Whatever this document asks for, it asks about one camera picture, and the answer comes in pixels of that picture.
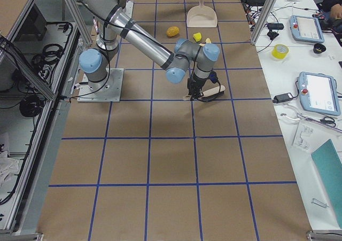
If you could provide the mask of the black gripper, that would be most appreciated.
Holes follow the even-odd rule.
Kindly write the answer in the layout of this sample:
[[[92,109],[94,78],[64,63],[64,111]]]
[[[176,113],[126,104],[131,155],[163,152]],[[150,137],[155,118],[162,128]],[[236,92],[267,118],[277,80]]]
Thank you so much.
[[[206,83],[206,79],[198,78],[197,76],[192,76],[187,80],[187,89],[190,100],[198,99],[203,96],[202,88]]]

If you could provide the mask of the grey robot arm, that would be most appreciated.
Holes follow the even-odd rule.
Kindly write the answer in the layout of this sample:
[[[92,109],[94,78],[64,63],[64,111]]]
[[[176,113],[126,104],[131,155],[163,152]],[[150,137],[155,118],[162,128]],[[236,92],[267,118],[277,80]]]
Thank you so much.
[[[206,43],[201,46],[187,39],[179,39],[174,51],[168,50],[129,17],[124,9],[127,0],[86,0],[83,6],[92,13],[98,24],[97,48],[81,53],[79,63],[86,74],[88,84],[94,91],[105,88],[109,82],[110,52],[118,47],[118,36],[127,40],[140,52],[166,71],[166,78],[171,83],[180,83],[191,64],[194,69],[187,80],[188,98],[201,102],[210,102],[224,93],[213,71],[220,49],[216,44]],[[218,84],[207,91],[202,88],[207,80]]]

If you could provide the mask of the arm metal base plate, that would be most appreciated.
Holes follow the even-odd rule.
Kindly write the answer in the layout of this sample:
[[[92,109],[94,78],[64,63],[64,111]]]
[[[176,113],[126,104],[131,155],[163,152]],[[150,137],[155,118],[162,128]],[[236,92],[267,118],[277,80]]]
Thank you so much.
[[[86,74],[83,74],[82,82],[86,84],[80,86],[77,101],[79,103],[118,103],[121,97],[123,82],[123,68],[106,68],[109,76],[99,83],[88,81]]]

